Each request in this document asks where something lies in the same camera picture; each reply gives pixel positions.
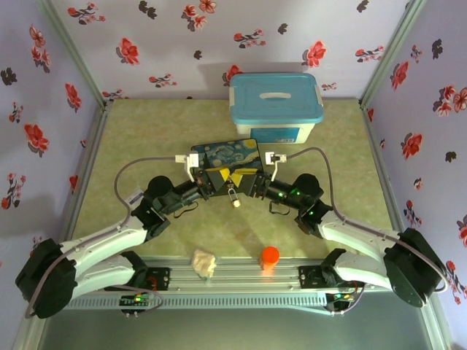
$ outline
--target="orange cup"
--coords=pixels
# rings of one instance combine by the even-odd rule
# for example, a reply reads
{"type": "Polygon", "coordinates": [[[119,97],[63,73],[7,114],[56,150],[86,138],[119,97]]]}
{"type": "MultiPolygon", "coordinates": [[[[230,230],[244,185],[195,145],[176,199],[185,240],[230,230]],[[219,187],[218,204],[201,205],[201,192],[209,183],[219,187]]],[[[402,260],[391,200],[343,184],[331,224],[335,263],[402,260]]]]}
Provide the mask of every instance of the orange cup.
{"type": "Polygon", "coordinates": [[[267,246],[261,253],[260,266],[265,271],[274,270],[274,267],[279,262],[279,258],[279,250],[273,246],[267,246]]]}

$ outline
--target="purple wall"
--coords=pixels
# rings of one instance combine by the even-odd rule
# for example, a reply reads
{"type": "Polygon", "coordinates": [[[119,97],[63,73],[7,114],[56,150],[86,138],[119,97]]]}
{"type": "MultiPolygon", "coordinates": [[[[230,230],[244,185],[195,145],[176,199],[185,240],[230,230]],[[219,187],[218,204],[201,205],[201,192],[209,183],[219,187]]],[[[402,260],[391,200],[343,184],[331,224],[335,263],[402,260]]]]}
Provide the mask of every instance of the purple wall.
{"type": "Polygon", "coordinates": [[[26,308],[15,278],[63,227],[97,103],[32,0],[3,8],[0,46],[0,348],[10,349],[26,308]]]}
{"type": "Polygon", "coordinates": [[[467,348],[467,32],[464,0],[428,1],[370,103],[374,132],[405,225],[446,263],[440,295],[467,348]]]}

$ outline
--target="white container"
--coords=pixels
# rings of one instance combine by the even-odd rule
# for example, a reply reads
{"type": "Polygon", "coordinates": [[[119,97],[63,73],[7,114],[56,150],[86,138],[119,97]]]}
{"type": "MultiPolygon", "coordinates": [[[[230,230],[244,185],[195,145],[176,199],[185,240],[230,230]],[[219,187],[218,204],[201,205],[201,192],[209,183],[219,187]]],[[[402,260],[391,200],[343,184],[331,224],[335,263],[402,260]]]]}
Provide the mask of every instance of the white container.
{"type": "Polygon", "coordinates": [[[259,144],[303,144],[324,118],[323,100],[311,74],[237,74],[229,100],[239,136],[259,144]]]}

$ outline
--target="wall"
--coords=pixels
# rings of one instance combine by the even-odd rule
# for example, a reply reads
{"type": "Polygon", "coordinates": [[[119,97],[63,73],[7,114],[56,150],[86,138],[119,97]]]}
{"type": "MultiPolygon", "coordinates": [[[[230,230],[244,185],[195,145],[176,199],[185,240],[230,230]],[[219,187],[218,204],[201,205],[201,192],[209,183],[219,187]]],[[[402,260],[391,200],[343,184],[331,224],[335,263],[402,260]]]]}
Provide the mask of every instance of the wall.
{"type": "Polygon", "coordinates": [[[33,1],[3,8],[0,44],[0,349],[10,349],[26,308],[15,278],[62,229],[97,103],[33,1]]]}
{"type": "Polygon", "coordinates": [[[405,225],[446,263],[440,299],[467,348],[467,70],[464,0],[428,1],[385,77],[369,116],[405,225]]]}
{"type": "Polygon", "coordinates": [[[360,97],[408,2],[43,1],[106,98],[227,98],[252,71],[306,71],[326,97],[360,97]]]}

